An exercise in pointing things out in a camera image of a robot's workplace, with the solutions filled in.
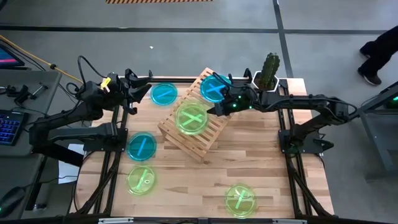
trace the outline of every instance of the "wooden table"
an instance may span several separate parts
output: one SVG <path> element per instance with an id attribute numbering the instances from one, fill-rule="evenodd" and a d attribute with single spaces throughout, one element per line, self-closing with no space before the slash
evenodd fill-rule
<path id="1" fill-rule="evenodd" d="M 291 78 L 287 81 L 291 94 L 307 94 L 303 79 Z M 190 83 L 176 86 L 181 96 Z M 153 104 L 149 95 L 136 107 L 138 114 L 128 116 L 126 127 L 129 136 L 148 131 L 156 137 L 156 154 L 146 164 L 155 170 L 157 185 L 149 195 L 131 195 L 127 191 L 126 177 L 136 164 L 141 163 L 132 161 L 127 153 L 123 153 L 111 212 L 113 217 L 231 218 L 232 215 L 224 207 L 224 195 L 231 185 L 237 183 L 252 187 L 256 194 L 257 210 L 251 218 L 294 217 L 285 157 L 280 152 L 277 138 L 280 127 L 276 112 L 247 110 L 235 113 L 205 156 L 205 162 L 199 164 L 166 141 L 157 127 L 160 119 L 168 113 L 168 107 Z M 111 117 L 112 112 L 105 111 L 103 118 L 95 121 L 93 126 L 110 122 Z M 294 110 L 296 123 L 304 123 L 311 117 L 308 110 Z M 103 157 L 103 152 L 92 154 L 81 169 L 76 191 L 79 207 L 98 185 Z M 324 208 L 333 213 L 321 161 L 314 155 L 304 154 L 303 164 L 309 189 Z M 107 192 L 108 189 L 105 189 L 101 211 Z M 300 208 L 304 211 L 300 190 L 298 195 Z"/>

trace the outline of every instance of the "gray floor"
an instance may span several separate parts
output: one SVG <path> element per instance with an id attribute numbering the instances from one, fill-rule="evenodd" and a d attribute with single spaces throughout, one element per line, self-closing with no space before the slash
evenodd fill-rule
<path id="1" fill-rule="evenodd" d="M 398 55 L 379 72 L 383 84 L 369 86 L 356 73 L 364 61 L 358 49 L 398 24 L 395 0 L 279 0 L 285 29 L 351 30 L 350 35 L 286 34 L 292 73 L 308 93 L 337 96 L 359 106 L 397 81 Z M 107 5 L 97 0 L 10 1 L 0 23 L 31 26 L 105 26 L 277 29 L 272 0 L 214 0 L 207 3 Z M 1 31 L 26 50 L 78 74 L 76 58 L 86 56 L 102 73 L 198 75 L 205 67 L 240 77 L 259 70 L 269 52 L 282 55 L 278 34 L 87 33 Z M 286 77 L 283 62 L 278 76 Z M 99 80 L 85 69 L 86 78 Z M 66 84 L 69 79 L 63 78 Z M 50 112 L 73 106 L 58 92 Z M 398 182 L 366 183 L 380 163 L 360 120 L 322 130 L 335 147 L 325 153 L 335 213 L 344 218 L 397 223 Z"/>

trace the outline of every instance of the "petri dish lid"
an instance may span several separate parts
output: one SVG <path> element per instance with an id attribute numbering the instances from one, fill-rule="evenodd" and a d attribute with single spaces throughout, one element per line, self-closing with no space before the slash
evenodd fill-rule
<path id="1" fill-rule="evenodd" d="M 200 134 L 207 124 L 207 111 L 200 103 L 182 103 L 175 112 L 175 125 L 184 134 Z"/>
<path id="2" fill-rule="evenodd" d="M 155 172 L 147 166 L 136 166 L 126 178 L 127 189 L 133 195 L 148 194 L 156 183 Z"/>
<path id="3" fill-rule="evenodd" d="M 225 207 L 236 218 L 248 217 L 256 209 L 254 192 L 247 185 L 233 185 L 226 191 Z"/>
<path id="4" fill-rule="evenodd" d="M 172 83 L 162 83 L 153 87 L 150 92 L 152 101 L 160 106 L 172 104 L 177 98 L 178 91 Z"/>
<path id="5" fill-rule="evenodd" d="M 227 77 L 222 75 L 220 77 L 231 84 L 231 81 Z M 210 75 L 200 84 L 200 93 L 207 101 L 220 103 L 224 99 L 224 96 L 220 92 L 224 87 L 225 85 L 218 81 L 215 76 Z"/>
<path id="6" fill-rule="evenodd" d="M 151 133 L 140 132 L 130 138 L 127 153 L 134 161 L 146 161 L 155 154 L 156 147 L 156 139 Z"/>

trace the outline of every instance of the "keyboard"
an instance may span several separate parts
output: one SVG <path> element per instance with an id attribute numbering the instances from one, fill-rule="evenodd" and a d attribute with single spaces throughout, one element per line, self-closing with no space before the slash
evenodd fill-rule
<path id="1" fill-rule="evenodd" d="M 28 116 L 28 113 L 0 110 L 0 145 L 15 145 Z"/>

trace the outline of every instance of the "wooden slatted rack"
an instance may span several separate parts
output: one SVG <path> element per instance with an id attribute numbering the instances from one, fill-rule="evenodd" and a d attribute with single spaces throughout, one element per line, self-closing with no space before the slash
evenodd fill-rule
<path id="1" fill-rule="evenodd" d="M 200 163 L 203 162 L 204 156 L 209 151 L 211 145 L 216 141 L 217 137 L 220 135 L 231 117 L 217 117 L 213 114 L 208 114 L 208 126 L 205 131 L 193 136 L 181 133 L 176 127 L 174 119 L 175 112 L 182 103 L 197 101 L 201 103 L 206 110 L 214 107 L 213 103 L 206 101 L 200 94 L 200 84 L 211 74 L 213 74 L 213 71 L 206 68 L 192 83 L 187 92 L 173 105 L 166 118 L 162 119 L 158 124 L 158 127 L 167 140 L 175 144 Z"/>

